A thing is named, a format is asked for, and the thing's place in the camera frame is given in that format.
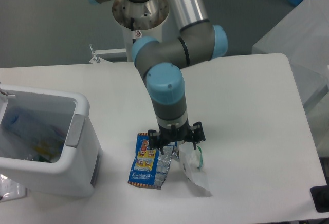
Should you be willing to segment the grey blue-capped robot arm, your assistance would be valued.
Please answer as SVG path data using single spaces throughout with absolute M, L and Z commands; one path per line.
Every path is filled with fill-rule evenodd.
M 113 16 L 129 29 L 132 46 L 127 49 L 150 95 L 158 130 L 148 132 L 151 149 L 176 141 L 193 145 L 205 140 L 202 124 L 188 121 L 183 68 L 225 55 L 228 39 L 223 28 L 210 23 L 203 0 L 89 0 L 113 1 Z M 160 42 L 146 36 L 174 11 L 179 37 Z

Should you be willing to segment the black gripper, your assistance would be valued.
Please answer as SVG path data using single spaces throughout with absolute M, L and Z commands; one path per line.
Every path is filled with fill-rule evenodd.
M 183 126 L 177 128 L 164 128 L 159 125 L 159 132 L 156 130 L 148 130 L 148 140 L 150 149 L 157 149 L 163 155 L 163 147 L 171 142 L 187 141 L 193 143 L 193 148 L 197 149 L 197 144 L 205 141 L 205 134 L 202 123 L 196 122 L 192 126 L 186 122 Z

